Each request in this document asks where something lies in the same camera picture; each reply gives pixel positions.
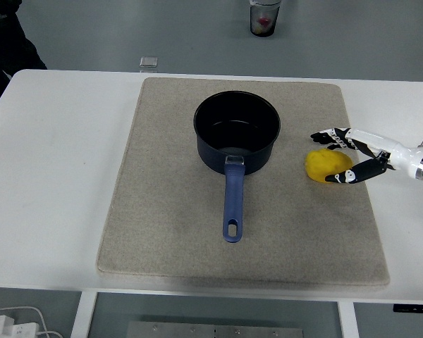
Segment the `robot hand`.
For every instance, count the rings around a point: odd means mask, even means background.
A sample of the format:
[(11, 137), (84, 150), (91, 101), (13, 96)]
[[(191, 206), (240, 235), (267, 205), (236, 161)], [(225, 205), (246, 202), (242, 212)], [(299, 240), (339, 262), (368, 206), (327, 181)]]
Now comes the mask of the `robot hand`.
[(404, 170), (415, 178), (423, 158), (423, 147), (407, 148), (400, 142), (357, 128), (335, 127), (315, 132), (311, 138), (331, 150), (349, 148), (369, 157), (341, 173), (327, 175), (327, 182), (355, 184), (384, 174), (388, 169)]

